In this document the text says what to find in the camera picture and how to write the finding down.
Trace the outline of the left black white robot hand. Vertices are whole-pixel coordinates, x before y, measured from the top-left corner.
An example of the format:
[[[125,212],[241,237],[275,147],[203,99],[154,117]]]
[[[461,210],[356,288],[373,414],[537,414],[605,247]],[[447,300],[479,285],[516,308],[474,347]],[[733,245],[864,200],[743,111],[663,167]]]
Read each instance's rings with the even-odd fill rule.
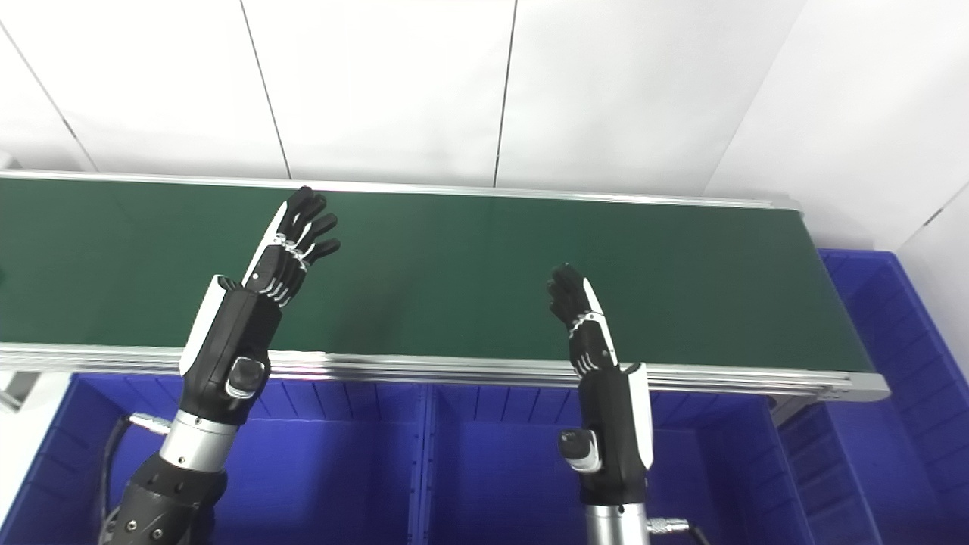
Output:
[[[269,348],[282,310],[308,270],[340,248],[324,235],[337,217],[302,186],[276,211],[242,280],[215,275],[179,359],[179,410],[223,425],[243,425],[269,379]]]

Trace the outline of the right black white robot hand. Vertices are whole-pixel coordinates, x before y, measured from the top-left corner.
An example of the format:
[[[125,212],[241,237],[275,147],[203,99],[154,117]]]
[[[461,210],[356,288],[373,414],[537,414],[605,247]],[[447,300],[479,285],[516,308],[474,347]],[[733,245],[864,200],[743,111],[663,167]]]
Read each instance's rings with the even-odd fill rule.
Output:
[[[582,426],[560,449],[579,475],[579,500],[644,503],[653,459],[647,372],[641,363],[620,365],[608,320],[586,276],[561,263],[547,290],[551,313],[567,330],[569,360],[579,379]]]

